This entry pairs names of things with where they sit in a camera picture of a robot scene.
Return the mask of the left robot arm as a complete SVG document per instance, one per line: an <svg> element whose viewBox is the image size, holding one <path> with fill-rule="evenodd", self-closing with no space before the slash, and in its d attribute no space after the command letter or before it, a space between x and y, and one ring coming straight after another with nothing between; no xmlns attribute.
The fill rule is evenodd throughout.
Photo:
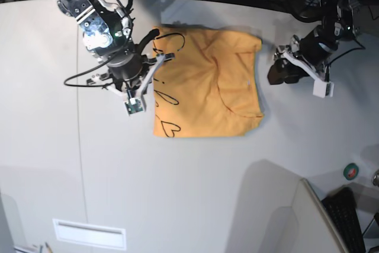
<svg viewBox="0 0 379 253"><path fill-rule="evenodd" d="M335 62L331 55L342 41L357 41L354 23L359 8L358 0L319 0L320 15L303 17L290 2L290 14L302 23L318 22L302 39L293 35L290 43L277 46L273 64L267 74L270 85L296 84L300 79L311 77L313 95L319 98L332 97L334 84L330 69Z"/></svg>

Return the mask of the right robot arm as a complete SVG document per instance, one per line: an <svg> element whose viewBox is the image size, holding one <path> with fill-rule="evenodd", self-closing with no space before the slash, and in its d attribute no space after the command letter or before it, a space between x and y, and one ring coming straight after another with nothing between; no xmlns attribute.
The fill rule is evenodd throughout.
<svg viewBox="0 0 379 253"><path fill-rule="evenodd" d="M61 12L75 19L82 30L83 44L97 60L87 71L70 76L64 81L73 87L72 80L90 77L84 88L102 88L116 94L129 115L146 110L144 96L153 76L164 62L174 59L173 53L158 53L150 58L143 54L145 47L158 39L160 31L154 28L139 43L132 34L134 20L130 16L133 0L123 5L106 0L57 0Z"/></svg>

